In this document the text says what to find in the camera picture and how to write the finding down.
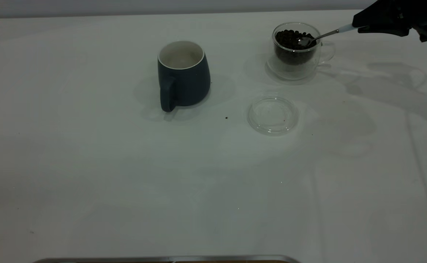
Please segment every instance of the spoon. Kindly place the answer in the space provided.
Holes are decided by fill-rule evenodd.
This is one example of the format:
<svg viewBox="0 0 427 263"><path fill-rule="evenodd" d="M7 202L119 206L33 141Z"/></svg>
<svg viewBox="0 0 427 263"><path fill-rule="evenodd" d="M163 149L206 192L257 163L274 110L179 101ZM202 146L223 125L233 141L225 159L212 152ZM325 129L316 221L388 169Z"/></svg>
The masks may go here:
<svg viewBox="0 0 427 263"><path fill-rule="evenodd" d="M301 46L303 46L303 47L306 47L306 46L309 46L309 44L311 44L312 42L314 42L314 40L318 40L318 39L321 39L323 37L328 37L329 35L334 35L334 34L337 34L337 33L344 33L344 32L347 32L347 31L354 30L354 29L357 29L357 28L354 27L354 26L352 26L352 24L350 24L350 25L346 25L346 26L340 27L337 30L331 31L331 32L329 32L327 34L320 35L320 36L315 37L315 38L311 38L311 37L300 37L300 39L298 39L298 44L301 45Z"/></svg>

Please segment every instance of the mug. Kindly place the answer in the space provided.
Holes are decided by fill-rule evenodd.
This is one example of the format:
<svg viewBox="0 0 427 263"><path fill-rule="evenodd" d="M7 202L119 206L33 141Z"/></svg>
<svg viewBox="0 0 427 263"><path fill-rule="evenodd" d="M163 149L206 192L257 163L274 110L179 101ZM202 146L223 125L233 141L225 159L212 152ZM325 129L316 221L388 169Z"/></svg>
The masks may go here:
<svg viewBox="0 0 427 263"><path fill-rule="evenodd" d="M158 83L162 110L191 106L205 98L210 72L204 50L194 42L177 41L158 53Z"/></svg>
<svg viewBox="0 0 427 263"><path fill-rule="evenodd" d="M321 35L319 30L305 23L291 22L277 26L272 34L272 48L270 57L267 60L267 66L279 77L286 80L307 78L316 72L318 65L326 63L334 57L334 44L330 42L323 43L320 39L316 40L316 45L303 50L293 50L280 45L275 36L278 32L284 30L306 32L313 37ZM325 55L321 53L322 47L327 49Z"/></svg>

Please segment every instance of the dark blue mug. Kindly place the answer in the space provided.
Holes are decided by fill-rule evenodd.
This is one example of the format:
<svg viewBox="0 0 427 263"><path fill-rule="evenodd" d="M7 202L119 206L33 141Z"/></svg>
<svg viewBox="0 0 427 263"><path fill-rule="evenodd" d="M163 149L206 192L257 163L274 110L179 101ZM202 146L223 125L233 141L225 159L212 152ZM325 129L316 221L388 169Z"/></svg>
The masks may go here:
<svg viewBox="0 0 427 263"><path fill-rule="evenodd" d="M210 72L204 50L190 41L168 44L158 53L160 103L165 112L191 106L207 96Z"/></svg>

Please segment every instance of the clear glass cup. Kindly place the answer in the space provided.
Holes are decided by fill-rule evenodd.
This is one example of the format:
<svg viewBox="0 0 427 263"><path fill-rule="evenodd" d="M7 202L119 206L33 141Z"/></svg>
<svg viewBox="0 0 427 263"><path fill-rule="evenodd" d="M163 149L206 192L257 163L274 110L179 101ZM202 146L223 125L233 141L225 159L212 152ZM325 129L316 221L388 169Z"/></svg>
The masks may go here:
<svg viewBox="0 0 427 263"><path fill-rule="evenodd" d="M317 44L304 50L294 50L283 47L276 39L276 35L280 31L294 30L300 33L306 32L313 37L321 35L315 27L300 23L289 22L283 23L275 28L272 34L272 43L270 47L270 57L267 60L267 66L279 77L286 80L301 80L312 76L317 69L317 65L326 63L335 54L333 43L321 42L317 40ZM322 55L322 49L326 48L326 53Z"/></svg>

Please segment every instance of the table surface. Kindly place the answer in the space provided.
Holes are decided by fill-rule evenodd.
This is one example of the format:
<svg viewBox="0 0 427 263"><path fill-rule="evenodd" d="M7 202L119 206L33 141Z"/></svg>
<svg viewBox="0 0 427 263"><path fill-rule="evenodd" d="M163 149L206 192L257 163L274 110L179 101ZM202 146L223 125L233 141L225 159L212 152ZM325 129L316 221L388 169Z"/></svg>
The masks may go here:
<svg viewBox="0 0 427 263"><path fill-rule="evenodd" d="M282 22L356 10L0 20L0 263L286 255L427 262L427 43L348 32L295 85L265 69ZM205 50L212 87L165 114L157 52ZM300 110L280 137L250 101Z"/></svg>

